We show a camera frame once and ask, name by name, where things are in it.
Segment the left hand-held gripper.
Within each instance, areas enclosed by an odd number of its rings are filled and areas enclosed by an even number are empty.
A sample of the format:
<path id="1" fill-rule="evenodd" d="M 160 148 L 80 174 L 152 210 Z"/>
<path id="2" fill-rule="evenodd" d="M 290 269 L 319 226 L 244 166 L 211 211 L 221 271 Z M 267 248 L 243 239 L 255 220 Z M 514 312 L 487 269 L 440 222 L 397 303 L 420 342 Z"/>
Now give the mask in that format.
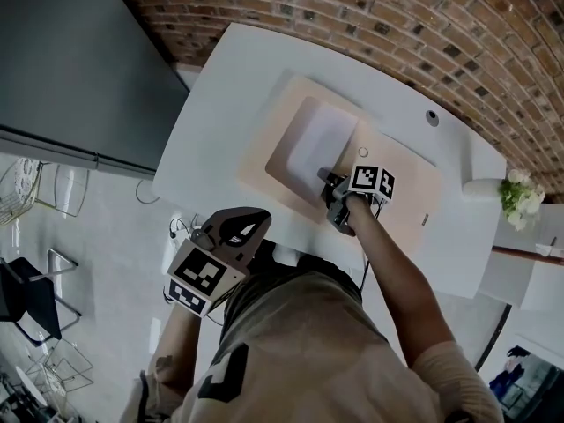
<path id="1" fill-rule="evenodd" d="M 249 275 L 249 264 L 271 225 L 256 207 L 214 212 L 179 247 L 167 269 L 166 297 L 204 318 Z"/>

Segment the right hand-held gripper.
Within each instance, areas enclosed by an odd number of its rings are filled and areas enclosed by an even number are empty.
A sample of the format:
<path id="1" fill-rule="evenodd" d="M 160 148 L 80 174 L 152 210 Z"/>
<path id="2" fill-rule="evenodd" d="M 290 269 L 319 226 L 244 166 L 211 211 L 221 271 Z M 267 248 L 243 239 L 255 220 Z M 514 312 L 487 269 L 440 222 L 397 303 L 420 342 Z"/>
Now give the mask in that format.
<path id="1" fill-rule="evenodd" d="M 392 199 L 394 178 L 381 167 L 356 165 L 351 175 L 335 174 L 322 167 L 317 176 L 325 181 L 323 201 L 327 208 L 327 220 L 340 233 L 354 232 L 348 222 L 348 197 L 364 198 L 370 206 L 375 206 L 376 219 L 380 216 L 382 208 Z"/>

